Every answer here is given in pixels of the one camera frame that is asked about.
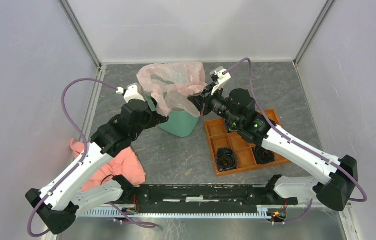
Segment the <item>green plastic trash bin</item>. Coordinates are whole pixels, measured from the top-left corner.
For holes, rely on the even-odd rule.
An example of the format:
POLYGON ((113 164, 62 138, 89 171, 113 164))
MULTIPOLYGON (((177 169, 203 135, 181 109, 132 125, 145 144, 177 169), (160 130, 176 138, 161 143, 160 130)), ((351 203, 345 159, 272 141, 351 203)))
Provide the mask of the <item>green plastic trash bin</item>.
MULTIPOLYGON (((153 80, 157 80, 160 83, 164 83, 164 85, 171 85, 173 82, 159 79, 159 78, 153 78, 153 80)), ((145 95, 151 96, 150 92, 144 93, 145 95)), ((177 96, 177 98, 183 97, 179 93, 173 94, 164 92, 163 99, 165 100, 167 98, 167 95, 170 95, 169 97, 177 96)), ((187 137, 189 136, 194 128, 196 127, 199 117, 193 116, 189 112, 185 110, 184 105, 186 105, 187 100, 182 99, 182 102, 178 103, 170 103, 170 112, 168 114, 168 120, 165 123, 161 123, 158 125, 159 128, 161 128, 163 131, 172 134, 177 137, 187 137)))

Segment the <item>translucent pink trash bag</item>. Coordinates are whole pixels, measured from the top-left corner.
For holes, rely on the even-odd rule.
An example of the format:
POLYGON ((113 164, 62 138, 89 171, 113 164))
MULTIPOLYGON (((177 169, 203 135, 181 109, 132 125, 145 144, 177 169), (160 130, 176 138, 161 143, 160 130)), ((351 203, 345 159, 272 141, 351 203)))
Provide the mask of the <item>translucent pink trash bag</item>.
POLYGON ((173 109, 191 116, 199 110, 187 99, 201 93, 207 86, 201 62, 155 63, 142 67, 136 74, 144 92, 157 102, 158 114, 167 117, 173 109))

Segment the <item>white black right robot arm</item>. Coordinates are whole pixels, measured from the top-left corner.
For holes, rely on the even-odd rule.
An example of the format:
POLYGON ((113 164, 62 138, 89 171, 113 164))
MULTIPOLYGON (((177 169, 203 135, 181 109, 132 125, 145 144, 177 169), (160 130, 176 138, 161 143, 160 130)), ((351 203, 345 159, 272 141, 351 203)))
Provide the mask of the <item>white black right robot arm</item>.
POLYGON ((235 128, 244 141, 278 154, 310 174, 309 177, 278 177, 274 185, 264 191, 269 203, 309 198, 341 212, 352 200, 358 183, 357 160, 349 155, 337 157, 325 153, 294 137, 264 113, 257 112, 256 102, 247 90, 237 88, 227 98, 223 98, 219 90, 215 93, 204 90, 187 99, 202 116, 217 114, 235 128))

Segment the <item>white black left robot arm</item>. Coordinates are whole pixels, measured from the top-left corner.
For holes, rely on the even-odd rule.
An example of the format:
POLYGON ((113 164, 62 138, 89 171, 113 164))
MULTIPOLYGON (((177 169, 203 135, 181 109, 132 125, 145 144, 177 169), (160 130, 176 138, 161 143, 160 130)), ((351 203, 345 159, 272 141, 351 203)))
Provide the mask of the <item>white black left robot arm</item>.
POLYGON ((82 191, 82 186, 102 166, 128 148, 140 133, 168 120, 139 99, 122 106, 121 112, 101 125, 91 136, 82 153, 51 183, 25 194, 33 207, 29 219, 38 215, 48 232, 58 235, 77 217, 108 203, 126 204, 133 199, 134 186, 123 175, 82 191))

